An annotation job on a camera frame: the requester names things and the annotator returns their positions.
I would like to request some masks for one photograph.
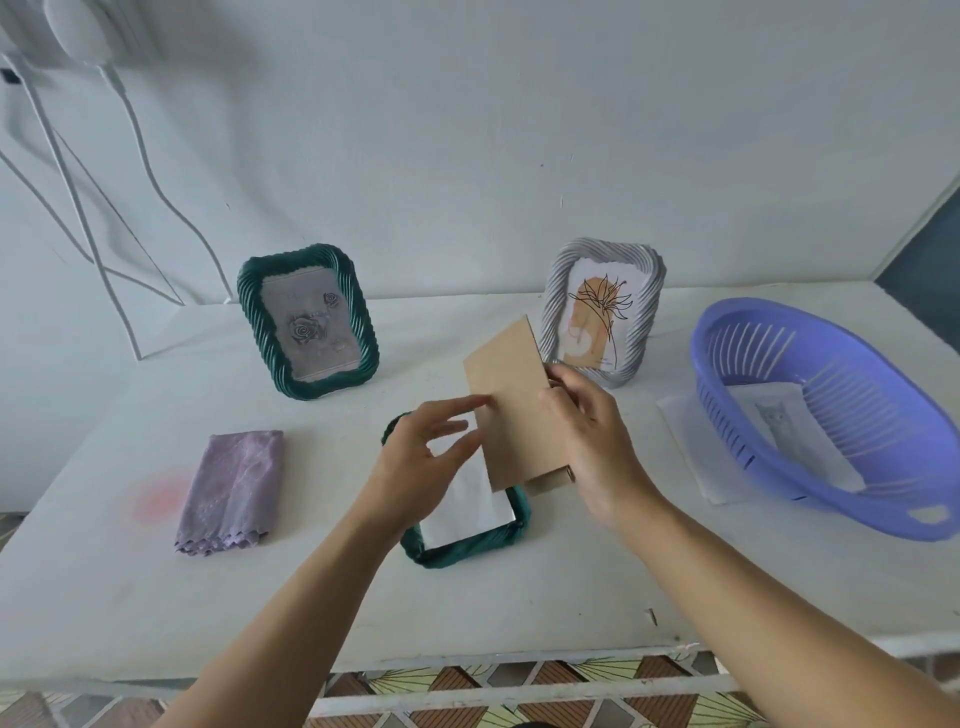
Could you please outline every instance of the rose drawing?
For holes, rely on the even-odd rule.
[[[323,341],[329,317],[321,313],[306,313],[290,322],[290,335],[298,344],[308,341]]]

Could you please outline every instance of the forearm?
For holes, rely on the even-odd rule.
[[[394,534],[351,512],[159,728],[302,726]]]
[[[625,506],[618,530],[775,724],[960,721],[956,705],[932,681],[804,601],[659,496]]]

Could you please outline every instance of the plastic basket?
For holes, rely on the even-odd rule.
[[[960,530],[960,433],[859,337],[787,305],[727,299],[700,317],[690,355],[710,421],[763,489],[905,539],[940,541]],[[756,431],[727,386],[764,381],[802,385],[807,407],[863,476],[864,490],[830,485]]]

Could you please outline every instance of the tabletop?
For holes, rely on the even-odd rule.
[[[908,542],[763,495],[719,507],[701,497],[656,401],[691,391],[687,345],[704,308],[742,295],[849,328],[960,419],[960,357],[872,283],[665,289],[646,359],[615,391],[649,474],[687,513],[860,633],[960,646],[960,539]],[[199,674],[346,512],[386,424],[422,400],[466,393],[464,357],[522,314],[537,330],[540,308],[537,294],[372,301],[379,371],[309,402],[274,389],[239,306],[181,309],[0,553],[0,681]],[[207,437],[251,429],[286,435],[276,531],[252,549],[175,553]],[[572,488],[531,505],[522,542],[449,569],[424,570],[395,548],[335,667],[696,640]]]

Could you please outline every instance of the purple cloth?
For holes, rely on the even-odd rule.
[[[281,430],[211,435],[180,514],[174,548],[206,556],[256,546],[276,521],[282,463]]]

